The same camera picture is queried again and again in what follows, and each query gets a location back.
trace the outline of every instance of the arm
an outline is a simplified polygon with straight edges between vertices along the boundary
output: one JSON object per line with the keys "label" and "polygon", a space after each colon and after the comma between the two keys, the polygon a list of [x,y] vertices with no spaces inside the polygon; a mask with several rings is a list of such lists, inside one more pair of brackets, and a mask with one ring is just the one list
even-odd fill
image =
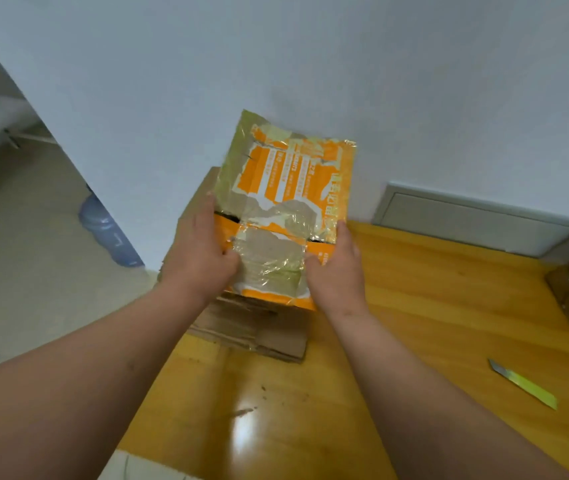
{"label": "arm", "polygon": [[0,478],[96,478],[177,341],[235,273],[207,201],[163,280],[124,308],[0,364]]}
{"label": "arm", "polygon": [[344,222],[325,266],[305,260],[314,301],[349,359],[401,479],[569,479],[569,473],[422,363],[369,313],[360,252]]}

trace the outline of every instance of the left hand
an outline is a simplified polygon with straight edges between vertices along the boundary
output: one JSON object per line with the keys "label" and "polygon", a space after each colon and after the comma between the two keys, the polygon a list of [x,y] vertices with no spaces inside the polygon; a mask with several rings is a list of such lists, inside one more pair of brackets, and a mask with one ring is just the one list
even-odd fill
{"label": "left hand", "polygon": [[182,224],[164,260],[161,285],[188,289],[208,303],[223,292],[241,258],[235,251],[223,252],[216,240],[213,195]]}

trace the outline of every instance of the blue water bottle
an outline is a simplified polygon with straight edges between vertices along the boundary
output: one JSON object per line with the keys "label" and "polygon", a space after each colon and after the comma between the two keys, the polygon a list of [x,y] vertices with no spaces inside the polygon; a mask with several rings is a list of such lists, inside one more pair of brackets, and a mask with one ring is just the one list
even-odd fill
{"label": "blue water bottle", "polygon": [[108,250],[111,258],[120,266],[143,265],[143,260],[95,193],[92,192],[83,202],[78,218],[82,226],[91,231],[98,244]]}

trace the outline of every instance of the forearm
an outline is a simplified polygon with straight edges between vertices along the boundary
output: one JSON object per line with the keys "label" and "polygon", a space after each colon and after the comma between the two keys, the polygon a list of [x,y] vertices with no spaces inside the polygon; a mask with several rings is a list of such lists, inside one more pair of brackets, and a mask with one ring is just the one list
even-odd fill
{"label": "forearm", "polygon": [[330,317],[401,479],[568,479],[371,315]]}
{"label": "forearm", "polygon": [[197,294],[160,285],[97,322],[0,364],[0,477],[97,477],[205,306]]}

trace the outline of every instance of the wooden table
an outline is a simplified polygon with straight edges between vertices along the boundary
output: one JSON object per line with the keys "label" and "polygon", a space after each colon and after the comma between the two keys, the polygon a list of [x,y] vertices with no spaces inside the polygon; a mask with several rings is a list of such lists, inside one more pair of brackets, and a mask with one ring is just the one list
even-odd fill
{"label": "wooden table", "polygon": [[[371,311],[426,363],[569,468],[569,325],[543,265],[350,227]],[[491,371],[488,357],[555,394],[558,411]],[[184,337],[120,448],[207,480],[393,476],[321,315],[309,325],[302,365]]]}

